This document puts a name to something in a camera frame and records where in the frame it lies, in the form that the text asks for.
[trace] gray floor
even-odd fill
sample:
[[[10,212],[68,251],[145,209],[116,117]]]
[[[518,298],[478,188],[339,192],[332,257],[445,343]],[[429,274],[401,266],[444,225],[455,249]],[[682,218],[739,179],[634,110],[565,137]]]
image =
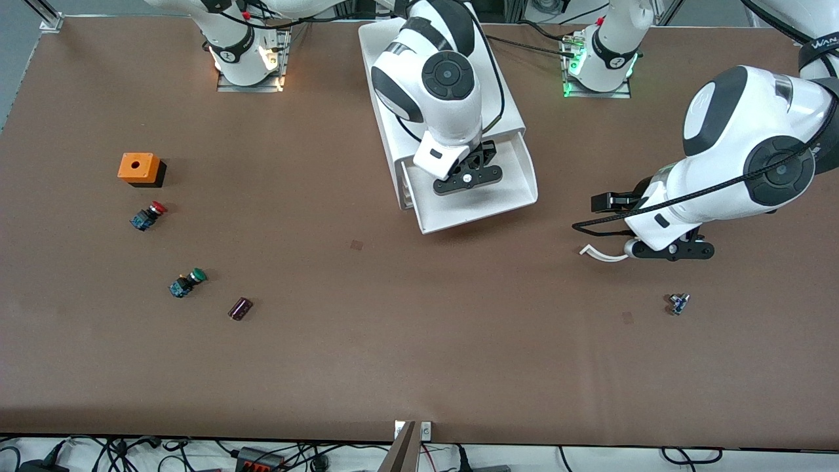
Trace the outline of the gray floor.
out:
[[[573,0],[591,3],[603,0]],[[166,14],[143,0],[51,0],[65,14]],[[40,18],[23,0],[0,0],[0,130],[6,123],[29,55],[38,41]],[[739,0],[686,0],[675,16],[679,26],[747,26]]]

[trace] red wire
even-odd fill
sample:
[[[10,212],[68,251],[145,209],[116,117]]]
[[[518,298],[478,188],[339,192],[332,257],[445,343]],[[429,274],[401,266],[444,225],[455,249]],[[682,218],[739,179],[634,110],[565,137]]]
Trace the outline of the red wire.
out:
[[[437,468],[434,466],[434,460],[431,458],[431,452],[428,450],[428,446],[423,444],[422,449],[425,451],[425,457],[428,458],[428,463],[431,464],[431,470],[437,472]]]

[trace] orange box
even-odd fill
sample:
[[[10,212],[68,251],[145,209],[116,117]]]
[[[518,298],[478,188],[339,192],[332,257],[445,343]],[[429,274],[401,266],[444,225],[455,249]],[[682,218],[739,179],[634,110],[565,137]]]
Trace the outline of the orange box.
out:
[[[150,152],[127,152],[122,155],[117,177],[131,186],[163,186],[166,163]]]

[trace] brown tabletop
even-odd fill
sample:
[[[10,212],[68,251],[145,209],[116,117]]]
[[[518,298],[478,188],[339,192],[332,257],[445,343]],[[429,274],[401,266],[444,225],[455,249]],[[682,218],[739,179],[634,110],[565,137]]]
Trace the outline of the brown tabletop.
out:
[[[715,74],[795,73],[788,39],[654,29],[631,100],[563,98],[554,56],[494,45],[539,201],[423,236],[357,29],[312,26],[275,94],[216,92],[184,18],[68,18],[41,39],[0,135],[0,431],[388,440],[414,418],[438,442],[839,445],[839,174],[707,224],[708,261],[603,264],[570,228],[682,156]],[[127,151],[163,158],[165,186],[118,180]],[[140,233],[153,199],[171,212]],[[173,298],[195,266],[210,280]]]

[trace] black round joint cover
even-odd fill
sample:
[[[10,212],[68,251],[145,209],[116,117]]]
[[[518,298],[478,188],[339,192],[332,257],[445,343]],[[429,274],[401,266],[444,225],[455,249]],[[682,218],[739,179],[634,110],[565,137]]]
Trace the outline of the black round joint cover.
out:
[[[749,153],[744,172],[754,172],[761,167],[775,164],[801,149],[804,143],[790,136],[765,139]],[[810,150],[776,167],[763,175],[745,181],[752,201],[766,207],[775,207],[797,197],[813,180],[816,163]]]
[[[440,100],[462,100],[475,88],[475,76],[463,54],[447,50],[428,58],[422,68],[422,83]]]

